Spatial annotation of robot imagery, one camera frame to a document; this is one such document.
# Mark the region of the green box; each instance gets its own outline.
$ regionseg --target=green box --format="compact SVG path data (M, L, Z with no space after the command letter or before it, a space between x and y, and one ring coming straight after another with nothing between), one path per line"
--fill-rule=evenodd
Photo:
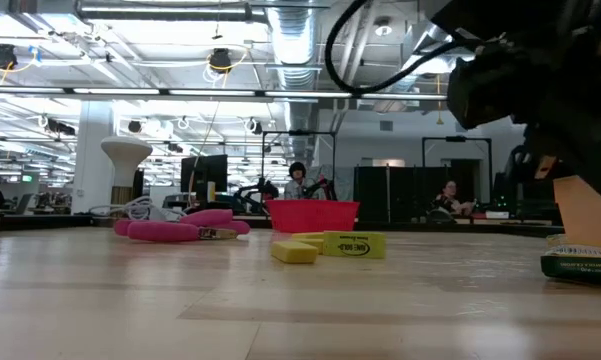
M325 231L323 255L384 259L386 240L383 233Z

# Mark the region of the white lampshade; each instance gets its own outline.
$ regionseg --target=white lampshade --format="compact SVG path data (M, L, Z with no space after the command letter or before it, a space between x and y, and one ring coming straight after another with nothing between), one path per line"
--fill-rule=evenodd
M132 187L138 165L146 159L153 147L146 141L132 137L110 136L100 143L115 168L113 186Z

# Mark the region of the woman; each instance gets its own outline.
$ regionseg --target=woman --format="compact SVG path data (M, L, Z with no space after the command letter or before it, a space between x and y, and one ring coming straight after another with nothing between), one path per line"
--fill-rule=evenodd
M460 204L455 198L456 191L456 182L453 180L447 181L442 188L442 193L436 196L436 199L433 201L434 207L445 209L454 215L471 215L474 204L470 202Z
M305 178L307 169L301 162L295 162L289 167L289 176L291 176L291 181L284 186L284 199L304 199L304 189L315 184L313 180Z

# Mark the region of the doorway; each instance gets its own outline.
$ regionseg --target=doorway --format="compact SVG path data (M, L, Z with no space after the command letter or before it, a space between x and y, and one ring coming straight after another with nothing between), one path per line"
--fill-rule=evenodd
M449 160L449 178L458 185L457 198L460 202L480 199L480 161L476 159Z

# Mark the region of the man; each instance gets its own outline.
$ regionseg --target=man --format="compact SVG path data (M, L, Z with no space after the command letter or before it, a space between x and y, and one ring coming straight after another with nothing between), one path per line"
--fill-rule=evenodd
M289 176L291 176L291 181L284 186L285 200L304 199L303 190L315 184L313 180L307 179L305 177L306 175L307 169L305 169L301 162L295 162L291 164L289 167ZM317 191L313 194L313 197L319 197Z

